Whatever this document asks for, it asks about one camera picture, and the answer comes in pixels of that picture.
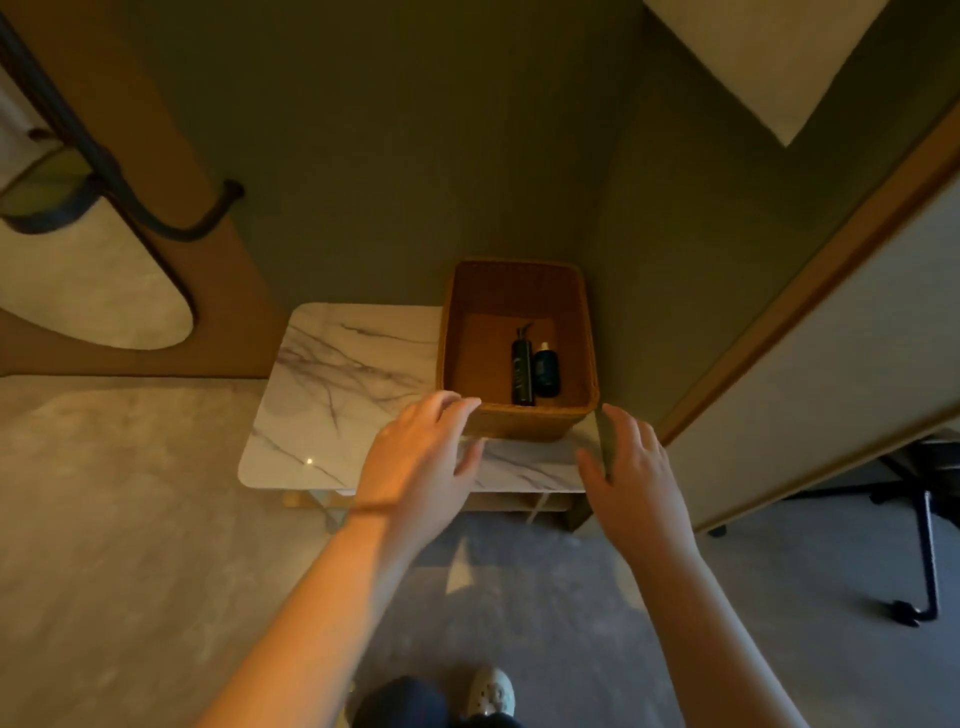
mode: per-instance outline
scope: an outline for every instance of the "person's left hand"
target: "person's left hand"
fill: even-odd
[[[434,392],[410,404],[377,434],[357,486],[349,522],[386,526],[388,547],[412,560],[463,508],[484,441],[457,465],[457,443],[477,398]]]

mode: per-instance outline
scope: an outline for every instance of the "black curved pipe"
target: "black curved pipe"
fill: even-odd
[[[84,123],[60,96],[57,87],[44,73],[34,54],[16,34],[10,21],[0,12],[0,45],[16,63],[24,82],[36,93],[47,110],[70,135],[70,143],[84,156],[94,174],[103,182],[106,192],[143,227],[170,240],[189,243],[208,235],[224,218],[230,206],[244,196],[243,184],[236,180],[224,181],[220,198],[200,221],[189,228],[175,228],[157,218],[137,198],[119,166],[86,130]]]

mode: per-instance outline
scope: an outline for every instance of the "brown basket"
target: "brown basket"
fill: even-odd
[[[560,359],[561,393],[536,406],[511,404],[511,346],[516,330]],[[565,263],[470,259],[459,263],[446,292],[437,358],[437,387],[479,397],[466,434],[513,440],[559,440],[600,401],[587,290]]]

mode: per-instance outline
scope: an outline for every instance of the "dark green wall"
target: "dark green wall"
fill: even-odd
[[[637,0],[125,0],[287,306],[440,303],[467,255],[574,259],[636,86]]]
[[[657,422],[948,108],[960,4],[892,0],[785,149],[652,17],[637,82],[584,263],[604,397]]]

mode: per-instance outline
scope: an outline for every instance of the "mirror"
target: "mirror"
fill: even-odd
[[[0,189],[0,307],[120,349],[189,336],[193,313],[177,286],[2,70]]]

